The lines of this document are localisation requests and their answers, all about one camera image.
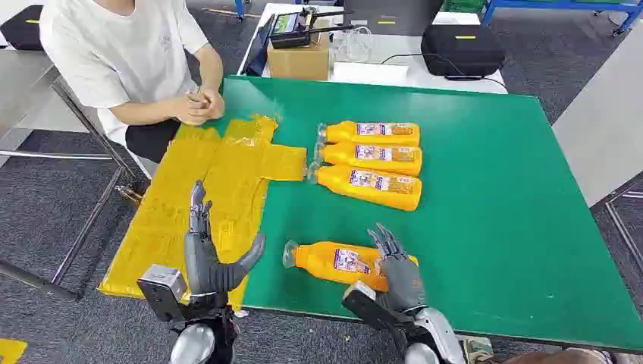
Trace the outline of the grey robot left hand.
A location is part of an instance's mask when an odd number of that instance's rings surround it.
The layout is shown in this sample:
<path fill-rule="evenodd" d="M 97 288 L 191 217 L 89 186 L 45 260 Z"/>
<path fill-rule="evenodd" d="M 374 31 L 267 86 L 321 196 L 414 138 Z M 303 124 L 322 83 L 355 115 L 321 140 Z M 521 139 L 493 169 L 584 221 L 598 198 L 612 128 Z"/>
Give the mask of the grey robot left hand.
<path fill-rule="evenodd" d="M 188 228 L 183 244 L 187 281 L 193 297 L 232 291 L 240 285 L 265 251 L 265 235 L 258 233 L 249 250 L 236 262 L 220 262 L 209 224 L 212 203 L 203 202 L 204 197 L 203 182 L 197 180 L 190 193 Z"/>

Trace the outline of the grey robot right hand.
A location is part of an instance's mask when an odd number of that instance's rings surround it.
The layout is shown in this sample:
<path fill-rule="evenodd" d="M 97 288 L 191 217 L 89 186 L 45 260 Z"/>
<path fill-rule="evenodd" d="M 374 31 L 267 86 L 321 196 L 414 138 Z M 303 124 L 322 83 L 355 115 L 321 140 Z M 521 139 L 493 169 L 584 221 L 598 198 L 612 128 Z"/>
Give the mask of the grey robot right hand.
<path fill-rule="evenodd" d="M 389 309 L 415 316 L 428 305 L 419 267 L 392 231 L 380 223 L 377 230 L 367 230 L 381 257 L 381 272 L 387 279 L 385 301 Z"/>

